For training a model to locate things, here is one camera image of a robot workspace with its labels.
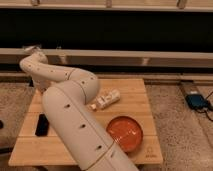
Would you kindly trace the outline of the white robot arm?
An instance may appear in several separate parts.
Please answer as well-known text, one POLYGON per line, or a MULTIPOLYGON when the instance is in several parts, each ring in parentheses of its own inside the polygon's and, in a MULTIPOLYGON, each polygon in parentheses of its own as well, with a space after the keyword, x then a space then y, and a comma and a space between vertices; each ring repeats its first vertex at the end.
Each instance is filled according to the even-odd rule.
POLYGON ((43 91, 44 114, 82 171, 139 171, 86 107, 99 92, 95 74, 50 65, 41 51, 20 67, 43 91))

